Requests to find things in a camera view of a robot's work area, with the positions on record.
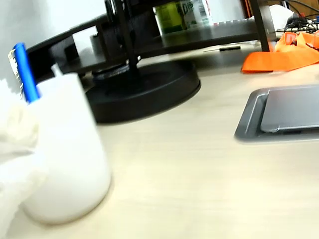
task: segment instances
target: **black round base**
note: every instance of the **black round base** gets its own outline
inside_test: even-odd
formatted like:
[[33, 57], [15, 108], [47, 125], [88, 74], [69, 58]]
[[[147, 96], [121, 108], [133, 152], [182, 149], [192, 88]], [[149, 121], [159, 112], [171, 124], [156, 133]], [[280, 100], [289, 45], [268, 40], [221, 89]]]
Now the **black round base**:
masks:
[[151, 116], [187, 101], [200, 89], [190, 61], [148, 65], [137, 75], [125, 71], [98, 82], [86, 93], [97, 123]]

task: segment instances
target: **white pen holder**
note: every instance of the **white pen holder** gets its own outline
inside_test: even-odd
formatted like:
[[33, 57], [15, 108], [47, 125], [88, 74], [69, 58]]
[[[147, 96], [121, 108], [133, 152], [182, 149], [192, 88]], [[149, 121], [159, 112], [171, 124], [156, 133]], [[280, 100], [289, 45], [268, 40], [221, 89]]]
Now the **white pen holder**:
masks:
[[41, 98], [28, 107], [40, 121], [38, 149], [49, 176], [24, 207], [40, 222], [60, 224], [81, 217], [102, 201], [110, 169], [77, 74], [37, 87]]

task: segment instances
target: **blue pen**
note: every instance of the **blue pen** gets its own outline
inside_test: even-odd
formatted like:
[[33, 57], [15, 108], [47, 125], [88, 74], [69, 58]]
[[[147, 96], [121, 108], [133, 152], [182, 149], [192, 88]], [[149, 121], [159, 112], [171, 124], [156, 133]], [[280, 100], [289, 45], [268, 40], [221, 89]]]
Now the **blue pen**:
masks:
[[25, 99], [29, 103], [38, 100], [40, 98], [40, 94], [36, 88], [24, 43], [17, 43], [13, 47], [13, 53], [16, 61], [17, 71], [23, 84], [22, 88]]

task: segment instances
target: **desk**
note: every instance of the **desk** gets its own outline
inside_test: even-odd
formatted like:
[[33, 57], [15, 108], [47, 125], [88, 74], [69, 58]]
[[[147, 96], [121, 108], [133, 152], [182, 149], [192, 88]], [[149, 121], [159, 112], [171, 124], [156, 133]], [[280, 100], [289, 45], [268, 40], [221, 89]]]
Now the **desk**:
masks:
[[62, 226], [19, 212], [8, 238], [318, 238], [319, 142], [234, 139], [253, 90], [317, 83], [318, 66], [244, 75], [249, 49], [202, 51], [179, 55], [198, 64], [202, 89], [191, 100], [148, 119], [99, 126], [113, 183], [96, 210]]

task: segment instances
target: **tissue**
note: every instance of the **tissue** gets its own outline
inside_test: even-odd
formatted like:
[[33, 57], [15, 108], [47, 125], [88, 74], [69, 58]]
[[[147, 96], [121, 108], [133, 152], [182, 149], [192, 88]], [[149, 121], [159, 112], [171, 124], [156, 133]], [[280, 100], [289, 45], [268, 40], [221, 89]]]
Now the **tissue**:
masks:
[[39, 124], [20, 94], [0, 81], [0, 239], [19, 205], [45, 181], [46, 166], [36, 150]]

